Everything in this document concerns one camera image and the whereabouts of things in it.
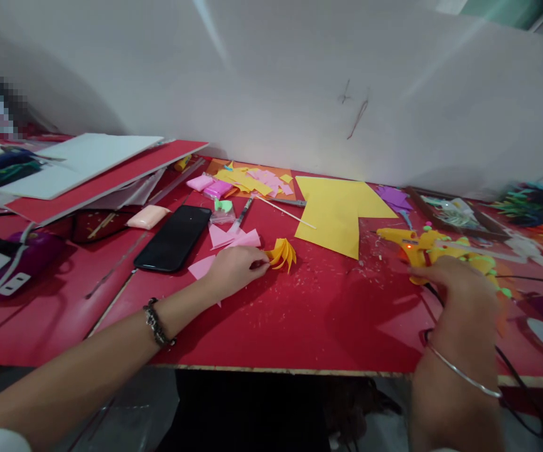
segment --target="right hand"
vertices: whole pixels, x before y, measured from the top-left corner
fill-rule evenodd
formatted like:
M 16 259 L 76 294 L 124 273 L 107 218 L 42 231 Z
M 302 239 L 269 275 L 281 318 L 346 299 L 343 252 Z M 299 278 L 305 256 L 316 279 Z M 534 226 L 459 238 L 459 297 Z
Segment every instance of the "right hand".
M 411 267 L 409 273 L 445 288 L 448 301 L 470 300 L 475 306 L 498 307 L 491 281 L 467 262 L 454 257 L 441 256 L 431 267 Z
M 203 278 L 221 298 L 227 298 L 263 276 L 269 268 L 267 254 L 255 247 L 231 247 L 221 251 Z

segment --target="white foam board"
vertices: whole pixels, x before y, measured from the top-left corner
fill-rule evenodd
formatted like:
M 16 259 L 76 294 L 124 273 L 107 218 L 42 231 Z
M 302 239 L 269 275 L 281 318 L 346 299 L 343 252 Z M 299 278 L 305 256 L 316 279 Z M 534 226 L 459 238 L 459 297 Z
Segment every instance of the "white foam board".
M 0 187 L 0 193 L 51 200 L 162 139 L 159 136 L 83 134 L 38 152 L 65 161 L 48 163 L 38 173 Z

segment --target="wooden stick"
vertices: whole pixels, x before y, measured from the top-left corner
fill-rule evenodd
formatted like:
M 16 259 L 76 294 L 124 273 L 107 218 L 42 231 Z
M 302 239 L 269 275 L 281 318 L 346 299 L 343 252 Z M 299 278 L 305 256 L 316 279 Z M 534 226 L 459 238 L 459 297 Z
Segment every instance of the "wooden stick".
M 266 202 L 267 204 L 269 204 L 271 207 L 275 207 L 276 209 L 281 210 L 281 211 L 284 212 L 286 215 L 290 215 L 293 219 L 300 221 L 302 224 L 306 224 L 308 227 L 311 227 L 311 228 L 313 228 L 313 229 L 317 229 L 315 226 L 310 225 L 310 224 L 307 223 L 306 221 L 302 221 L 299 217 L 295 217 L 292 213 L 289 213 L 289 212 L 285 211 L 284 209 L 282 209 L 282 208 L 276 206 L 275 204 L 270 203 L 270 202 L 267 201 L 265 198 L 261 198 L 260 196 L 257 196 L 257 198 L 260 199 L 261 201 L 265 201 L 265 202 Z
M 95 228 L 94 231 L 87 236 L 87 238 L 88 239 L 93 239 L 95 237 L 95 235 L 97 234 L 97 232 L 101 228 L 108 226 L 108 223 L 110 223 L 110 221 L 112 221 L 112 219 L 114 217 L 116 217 L 116 213 L 110 213 L 106 218 L 103 219 L 103 221 L 99 224 L 99 226 L 97 228 Z

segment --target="purple paper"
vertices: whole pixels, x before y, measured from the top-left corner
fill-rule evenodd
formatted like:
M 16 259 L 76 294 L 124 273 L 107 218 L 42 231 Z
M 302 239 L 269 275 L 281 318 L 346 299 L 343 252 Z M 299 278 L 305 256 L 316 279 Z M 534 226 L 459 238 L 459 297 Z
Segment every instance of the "purple paper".
M 386 202 L 386 204 L 388 204 L 395 212 L 403 209 L 413 209 L 407 202 L 407 193 L 403 193 L 402 191 L 389 186 L 380 186 L 376 189 L 376 191 L 382 200 Z

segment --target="black phone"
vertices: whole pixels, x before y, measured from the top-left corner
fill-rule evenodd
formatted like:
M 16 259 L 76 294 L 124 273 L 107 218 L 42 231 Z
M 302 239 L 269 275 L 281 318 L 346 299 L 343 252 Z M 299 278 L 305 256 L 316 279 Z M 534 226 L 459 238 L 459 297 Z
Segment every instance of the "black phone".
M 133 265 L 145 270 L 176 272 L 207 227 L 210 209 L 181 206 L 139 253 Z

